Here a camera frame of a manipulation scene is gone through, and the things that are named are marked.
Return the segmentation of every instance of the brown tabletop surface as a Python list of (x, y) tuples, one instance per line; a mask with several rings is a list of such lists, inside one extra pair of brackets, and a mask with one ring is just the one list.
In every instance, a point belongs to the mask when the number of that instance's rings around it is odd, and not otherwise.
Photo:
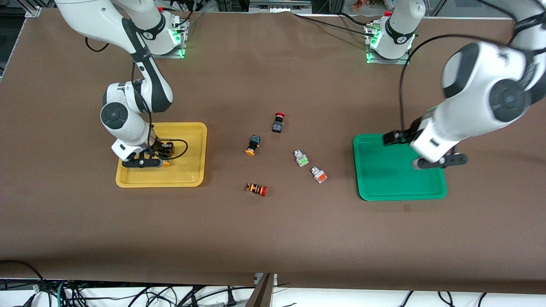
[[(417, 42), (507, 41), (512, 25), (425, 19)], [(407, 122), (442, 102), (442, 67), (468, 42), (416, 54)], [(461, 142), (470, 161), (446, 170), (444, 199), (366, 202), (352, 140), (399, 127), (400, 66), (367, 64), (360, 35), (290, 13), (205, 14), (186, 56), (157, 60), (175, 100), (153, 118), (207, 125), (204, 182), (119, 188), (99, 111), (106, 87), (130, 79), (129, 55), (89, 51), (55, 9), (27, 20), (0, 82), (0, 258), (58, 279), (249, 284), (271, 271), (291, 286), (546, 293), (546, 104)], [(287, 115), (281, 134), (276, 112)], [(252, 134), (262, 137), (255, 157), (244, 154)], [(296, 165), (296, 149), (326, 182)]]

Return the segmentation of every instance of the white floor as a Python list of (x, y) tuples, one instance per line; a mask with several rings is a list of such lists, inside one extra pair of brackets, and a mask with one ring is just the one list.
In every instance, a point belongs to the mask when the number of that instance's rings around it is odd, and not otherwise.
[[(134, 296), (143, 288), (100, 288), (83, 290), (81, 293), (86, 297), (127, 297)], [(152, 291), (159, 292), (163, 287), (152, 288)], [(182, 298), (191, 288), (175, 287), (178, 298)], [(201, 290), (196, 298), (207, 295), (225, 287), (207, 287)], [(33, 294), (32, 290), (10, 290), (0, 291), (0, 307), (22, 306)], [(252, 289), (237, 290), (233, 292), (236, 301), (240, 302), (238, 307), (244, 306), (245, 301), (250, 297)], [(294, 304), (294, 307), (398, 307), (402, 304), (407, 291), (376, 291), (376, 290), (332, 290), (332, 289), (309, 289), (309, 288), (275, 288), (272, 300), (272, 307), (285, 307)], [(452, 292), (453, 303), (456, 307), (476, 307), (481, 293)], [(175, 297), (171, 291), (163, 293), (166, 298), (174, 301)], [(227, 302), (227, 292), (199, 301), (199, 306), (212, 306)], [(122, 300), (89, 300), (90, 307), (127, 307), (131, 298)], [(140, 297), (132, 307), (144, 307), (146, 297)], [(48, 300), (45, 293), (40, 293), (34, 299), (32, 307), (48, 307)], [(57, 302), (52, 298), (52, 306), (56, 307)], [(169, 307), (169, 303), (160, 301), (153, 307)], [(488, 293), (482, 301), (482, 307), (540, 307), (546, 306), (546, 295), (530, 294), (500, 294)], [(447, 307), (436, 292), (415, 291), (409, 299), (406, 307)]]

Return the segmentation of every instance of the green tray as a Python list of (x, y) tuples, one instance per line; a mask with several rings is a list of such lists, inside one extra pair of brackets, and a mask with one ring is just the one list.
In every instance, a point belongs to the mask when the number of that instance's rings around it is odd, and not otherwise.
[(408, 144), (383, 146), (382, 134), (354, 138), (358, 192), (365, 200), (440, 199), (447, 194), (443, 169), (416, 170), (419, 155)]

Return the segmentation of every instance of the yellow tray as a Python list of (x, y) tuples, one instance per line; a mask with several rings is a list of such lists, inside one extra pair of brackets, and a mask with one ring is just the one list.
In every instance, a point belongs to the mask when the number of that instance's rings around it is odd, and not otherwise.
[[(196, 187), (205, 174), (206, 126), (201, 122), (153, 123), (158, 138), (183, 139), (188, 151), (170, 160), (168, 167), (126, 168), (117, 164), (116, 183), (119, 187)], [(174, 155), (184, 150), (184, 143), (174, 142)]]

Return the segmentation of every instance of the teal cable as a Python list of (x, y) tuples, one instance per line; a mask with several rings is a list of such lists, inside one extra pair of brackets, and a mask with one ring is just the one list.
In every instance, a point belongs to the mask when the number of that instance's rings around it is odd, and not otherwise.
[(59, 289), (57, 290), (57, 306), (61, 307), (61, 291), (63, 290), (64, 280), (61, 281), (61, 284), (59, 285)]

